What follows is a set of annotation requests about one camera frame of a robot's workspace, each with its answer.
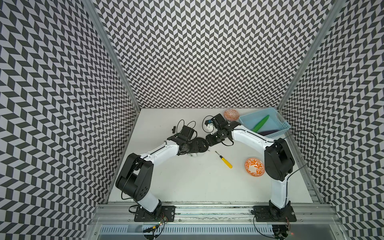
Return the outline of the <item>white twin bell alarm clock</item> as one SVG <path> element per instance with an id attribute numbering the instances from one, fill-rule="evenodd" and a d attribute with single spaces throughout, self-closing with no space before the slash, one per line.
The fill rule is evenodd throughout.
<path id="1" fill-rule="evenodd" d="M 193 140 L 190 140 L 188 142 L 187 155 L 191 157 L 199 157 L 199 156 L 202 156 L 208 150 L 209 150 L 209 145 L 206 139 L 201 137 L 196 137 Z"/>

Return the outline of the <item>yellow handled screwdriver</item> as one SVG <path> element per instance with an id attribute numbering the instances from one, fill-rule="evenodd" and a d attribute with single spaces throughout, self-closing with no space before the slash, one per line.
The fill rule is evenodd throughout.
<path id="1" fill-rule="evenodd" d="M 228 168 L 230 168 L 230 169 L 233 168 L 233 166 L 222 155 L 220 155 L 217 151 L 215 151 L 215 153 L 220 157 L 220 159 L 225 163 L 225 165 Z"/>

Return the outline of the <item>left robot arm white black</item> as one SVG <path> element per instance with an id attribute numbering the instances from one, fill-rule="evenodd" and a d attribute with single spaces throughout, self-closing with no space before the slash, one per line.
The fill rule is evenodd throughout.
<path id="1" fill-rule="evenodd" d="M 162 202 L 150 191 L 154 168 L 175 156 L 196 155 L 200 152 L 199 147 L 207 146 L 199 140 L 198 137 L 188 139 L 175 134 L 152 151 L 128 155 L 116 179 L 116 188 L 148 213 L 158 215 Z"/>

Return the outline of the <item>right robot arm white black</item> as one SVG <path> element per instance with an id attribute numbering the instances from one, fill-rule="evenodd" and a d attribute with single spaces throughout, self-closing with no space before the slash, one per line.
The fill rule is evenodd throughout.
<path id="1" fill-rule="evenodd" d="M 238 122 L 219 123 L 211 119 L 203 123 L 203 129 L 209 131 L 206 140 L 209 146 L 223 143 L 226 139 L 241 142 L 264 153 L 264 168 L 272 179 L 271 205 L 277 210 L 284 209 L 289 203 L 288 182 L 293 173 L 295 160 L 286 140 L 269 139 L 261 136 Z"/>

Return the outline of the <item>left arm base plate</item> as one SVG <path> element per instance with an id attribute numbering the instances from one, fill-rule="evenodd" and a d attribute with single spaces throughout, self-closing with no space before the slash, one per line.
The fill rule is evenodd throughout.
<path id="1" fill-rule="evenodd" d="M 175 219 L 176 206 L 159 206 L 154 212 L 149 212 L 143 207 L 137 207 L 134 222 L 162 222 L 171 223 Z"/>

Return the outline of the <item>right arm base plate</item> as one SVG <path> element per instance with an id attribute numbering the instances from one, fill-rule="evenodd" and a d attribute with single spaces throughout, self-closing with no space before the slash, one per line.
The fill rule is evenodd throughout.
<path id="1" fill-rule="evenodd" d="M 254 215 L 257 222 L 294 223 L 297 221 L 296 214 L 290 202 L 282 209 L 278 209 L 274 205 L 253 206 L 251 214 Z"/>

